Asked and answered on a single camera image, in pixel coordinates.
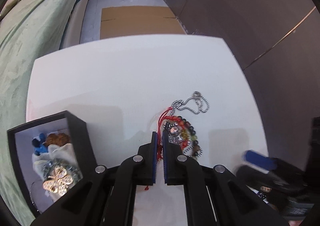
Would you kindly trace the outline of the white bed frame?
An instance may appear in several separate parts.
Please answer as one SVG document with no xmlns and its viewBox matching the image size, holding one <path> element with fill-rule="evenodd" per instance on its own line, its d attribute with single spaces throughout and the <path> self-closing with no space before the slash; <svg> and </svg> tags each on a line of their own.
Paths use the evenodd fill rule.
<svg viewBox="0 0 320 226">
<path fill-rule="evenodd" d="M 80 44 L 82 24 L 89 0 L 76 0 L 64 30 L 60 49 Z"/>
</svg>

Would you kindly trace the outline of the black jewelry box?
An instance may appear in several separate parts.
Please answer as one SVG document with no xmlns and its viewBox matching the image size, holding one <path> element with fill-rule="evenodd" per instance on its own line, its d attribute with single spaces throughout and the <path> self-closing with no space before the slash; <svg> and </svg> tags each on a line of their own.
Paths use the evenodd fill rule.
<svg viewBox="0 0 320 226">
<path fill-rule="evenodd" d="M 11 128 L 7 135 L 14 173 L 34 216 L 60 197 L 42 187 L 54 167 L 63 166 L 77 183 L 97 165 L 86 122 L 68 111 Z"/>
</svg>

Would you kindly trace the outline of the green bed blanket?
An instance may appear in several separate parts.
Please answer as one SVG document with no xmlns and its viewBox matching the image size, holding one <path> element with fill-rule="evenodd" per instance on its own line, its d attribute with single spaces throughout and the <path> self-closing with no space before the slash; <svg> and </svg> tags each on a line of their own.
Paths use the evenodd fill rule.
<svg viewBox="0 0 320 226">
<path fill-rule="evenodd" d="M 19 0 L 1 21 L 1 197 L 20 225 L 35 216 L 18 185 L 7 131 L 25 122 L 37 57 L 57 51 L 76 0 Z"/>
</svg>

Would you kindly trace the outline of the flat brown cardboard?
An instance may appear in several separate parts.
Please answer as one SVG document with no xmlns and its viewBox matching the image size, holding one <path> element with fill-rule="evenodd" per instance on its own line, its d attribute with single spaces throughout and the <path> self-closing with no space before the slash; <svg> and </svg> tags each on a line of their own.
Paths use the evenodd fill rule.
<svg viewBox="0 0 320 226">
<path fill-rule="evenodd" d="M 185 34 L 168 7 L 123 6 L 102 9 L 100 39 L 144 34 Z"/>
</svg>

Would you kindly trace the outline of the gold butterfly brooch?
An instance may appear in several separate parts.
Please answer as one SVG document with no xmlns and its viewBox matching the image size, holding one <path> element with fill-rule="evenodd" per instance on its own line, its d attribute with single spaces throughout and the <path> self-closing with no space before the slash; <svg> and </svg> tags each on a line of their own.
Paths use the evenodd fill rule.
<svg viewBox="0 0 320 226">
<path fill-rule="evenodd" d="M 74 182 L 73 176 L 68 174 L 62 166 L 54 167 L 48 178 L 42 184 L 43 189 L 51 193 L 57 193 L 59 196 L 66 194 L 68 187 Z"/>
</svg>

